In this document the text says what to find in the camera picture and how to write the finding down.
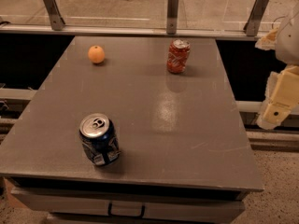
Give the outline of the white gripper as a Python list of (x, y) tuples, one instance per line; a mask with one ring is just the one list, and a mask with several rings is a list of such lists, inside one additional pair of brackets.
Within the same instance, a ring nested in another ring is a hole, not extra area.
[(255, 47), (276, 48), (278, 60), (287, 64), (280, 73), (271, 72), (266, 83), (257, 125), (265, 130), (279, 126), (299, 105), (299, 3), (284, 18), (280, 26), (261, 37)]

